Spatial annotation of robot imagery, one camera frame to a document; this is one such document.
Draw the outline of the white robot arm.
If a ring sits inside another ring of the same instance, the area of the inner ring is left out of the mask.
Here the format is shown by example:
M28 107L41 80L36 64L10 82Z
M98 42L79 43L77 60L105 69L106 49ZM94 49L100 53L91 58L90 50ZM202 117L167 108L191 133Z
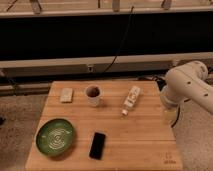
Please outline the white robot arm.
M166 85L160 92L165 124L174 122L174 116L184 98L191 99L213 115L213 86L205 82L207 77L207 66L200 61L188 62L166 73Z

